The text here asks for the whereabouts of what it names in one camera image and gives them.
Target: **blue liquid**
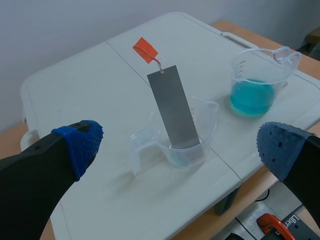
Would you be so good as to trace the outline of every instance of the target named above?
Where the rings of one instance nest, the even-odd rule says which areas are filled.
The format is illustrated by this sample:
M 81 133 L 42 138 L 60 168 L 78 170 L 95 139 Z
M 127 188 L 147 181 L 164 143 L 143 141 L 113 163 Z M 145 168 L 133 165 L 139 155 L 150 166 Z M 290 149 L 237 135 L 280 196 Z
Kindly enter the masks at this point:
M 269 84 L 255 84 L 247 81 L 237 82 L 232 86 L 231 104 L 234 108 L 248 115 L 267 112 L 275 100 L 275 90 Z

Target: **white wall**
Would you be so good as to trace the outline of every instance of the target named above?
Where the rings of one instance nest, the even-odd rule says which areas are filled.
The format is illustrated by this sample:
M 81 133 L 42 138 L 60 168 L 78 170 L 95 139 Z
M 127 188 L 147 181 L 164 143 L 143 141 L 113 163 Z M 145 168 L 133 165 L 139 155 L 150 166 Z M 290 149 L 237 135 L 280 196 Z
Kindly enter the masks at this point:
M 227 19 L 292 48 L 317 0 L 4 0 L 0 3 L 0 132 L 21 120 L 29 75 L 169 12 Z

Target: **cable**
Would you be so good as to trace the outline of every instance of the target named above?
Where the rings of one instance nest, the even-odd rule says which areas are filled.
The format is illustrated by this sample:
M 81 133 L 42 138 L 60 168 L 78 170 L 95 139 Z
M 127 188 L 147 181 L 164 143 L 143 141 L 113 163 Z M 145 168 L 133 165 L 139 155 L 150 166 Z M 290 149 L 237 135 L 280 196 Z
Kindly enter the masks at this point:
M 261 201 L 264 201 L 266 200 L 268 197 L 269 197 L 269 194 L 270 194 L 270 189 L 268 189 L 268 193 L 266 194 L 266 196 L 262 199 L 259 199 L 259 200 L 255 200 L 256 202 L 261 202 Z
M 246 227 L 238 220 L 238 218 L 235 218 L 235 220 L 237 220 L 237 222 L 247 231 L 248 234 L 250 234 L 251 237 L 253 237 L 255 240 L 257 240 L 255 238 L 255 236 L 253 236 L 252 233 L 249 232 L 248 229 L 246 229 Z

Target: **blue rubber gripper pad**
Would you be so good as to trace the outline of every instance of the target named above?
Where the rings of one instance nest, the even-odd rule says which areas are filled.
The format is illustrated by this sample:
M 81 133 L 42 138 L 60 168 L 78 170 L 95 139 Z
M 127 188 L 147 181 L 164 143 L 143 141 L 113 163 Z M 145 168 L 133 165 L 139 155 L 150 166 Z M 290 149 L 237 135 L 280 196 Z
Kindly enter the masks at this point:
M 263 124 L 256 138 L 261 161 L 280 182 L 283 182 L 311 135 L 284 123 Z
M 98 153 L 103 138 L 102 126 L 99 123 L 93 120 L 81 122 L 90 123 L 88 132 L 70 126 L 62 126 L 51 131 L 64 137 L 66 141 L 76 182 L 85 174 L 91 158 Z

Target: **wooden surface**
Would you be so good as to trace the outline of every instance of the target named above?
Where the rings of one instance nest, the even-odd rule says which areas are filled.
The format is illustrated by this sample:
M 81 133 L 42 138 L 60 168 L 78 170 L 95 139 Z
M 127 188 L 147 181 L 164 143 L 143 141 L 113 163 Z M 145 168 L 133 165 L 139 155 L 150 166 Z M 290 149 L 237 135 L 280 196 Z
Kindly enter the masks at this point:
M 282 47 L 280 44 L 253 33 L 243 27 L 240 27 L 231 22 L 222 20 L 213 24 L 218 30 L 223 32 L 233 33 L 260 48 L 277 49 Z M 302 56 L 300 71 L 320 79 L 320 62 Z M 0 134 L 0 159 L 18 154 L 20 152 L 20 140 L 23 134 L 27 131 L 27 125 L 21 123 L 8 131 Z M 320 136 L 320 123 L 314 125 L 310 132 L 319 134 Z M 273 176 L 268 169 L 262 167 L 251 178 L 249 178 L 240 188 L 240 191 L 231 206 L 231 208 L 222 216 L 217 216 L 213 213 L 212 209 L 206 211 L 203 215 L 198 217 L 189 226 L 178 233 L 174 240 L 209 240 L 220 230 L 222 230 L 228 223 L 230 223 L 237 215 L 239 215 L 246 207 L 248 207 L 254 200 L 256 200 L 263 192 L 270 188 L 277 179 Z M 303 215 L 305 223 L 312 224 L 312 218 L 307 213 Z M 55 240 L 51 222 L 46 225 L 41 240 Z
M 297 214 L 297 216 L 320 237 L 320 229 L 307 209 L 303 209 Z

